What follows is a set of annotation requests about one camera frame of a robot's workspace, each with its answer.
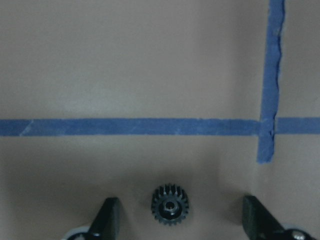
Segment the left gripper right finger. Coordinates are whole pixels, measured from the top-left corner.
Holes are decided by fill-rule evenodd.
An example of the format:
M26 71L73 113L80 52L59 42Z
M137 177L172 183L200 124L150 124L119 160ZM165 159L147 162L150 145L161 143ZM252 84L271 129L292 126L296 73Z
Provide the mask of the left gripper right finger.
M249 240L282 240L285 238L285 228L253 195L243 197L242 227Z

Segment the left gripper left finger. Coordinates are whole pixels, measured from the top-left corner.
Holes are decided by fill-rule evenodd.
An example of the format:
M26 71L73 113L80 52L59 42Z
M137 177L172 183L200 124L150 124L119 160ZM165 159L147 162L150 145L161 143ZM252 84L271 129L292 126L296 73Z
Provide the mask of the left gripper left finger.
M87 232L88 240L116 240L120 229L120 201L107 198Z

